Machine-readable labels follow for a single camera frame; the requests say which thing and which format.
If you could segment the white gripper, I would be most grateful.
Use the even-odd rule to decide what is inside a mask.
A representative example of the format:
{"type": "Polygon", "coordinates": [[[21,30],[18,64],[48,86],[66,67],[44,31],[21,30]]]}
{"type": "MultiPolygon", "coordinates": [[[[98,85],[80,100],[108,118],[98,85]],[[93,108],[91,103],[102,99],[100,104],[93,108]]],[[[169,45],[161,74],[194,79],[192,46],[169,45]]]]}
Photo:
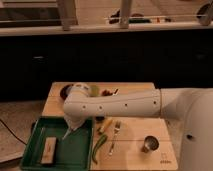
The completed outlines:
{"type": "Polygon", "coordinates": [[[86,121],[85,118],[73,118],[73,117],[68,117],[66,119],[67,124],[69,126],[69,128],[73,131],[77,130],[78,128],[80,128],[86,121]]]}

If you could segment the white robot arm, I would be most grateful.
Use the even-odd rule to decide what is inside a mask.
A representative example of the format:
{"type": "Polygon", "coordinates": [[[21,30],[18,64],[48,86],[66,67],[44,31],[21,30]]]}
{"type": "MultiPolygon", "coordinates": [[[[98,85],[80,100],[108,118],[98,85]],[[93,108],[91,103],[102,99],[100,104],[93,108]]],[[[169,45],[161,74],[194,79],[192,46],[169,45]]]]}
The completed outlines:
{"type": "Polygon", "coordinates": [[[180,118],[184,127],[179,171],[213,171],[213,88],[151,89],[93,97],[89,85],[76,83],[63,111],[72,130],[91,116],[180,118]]]}

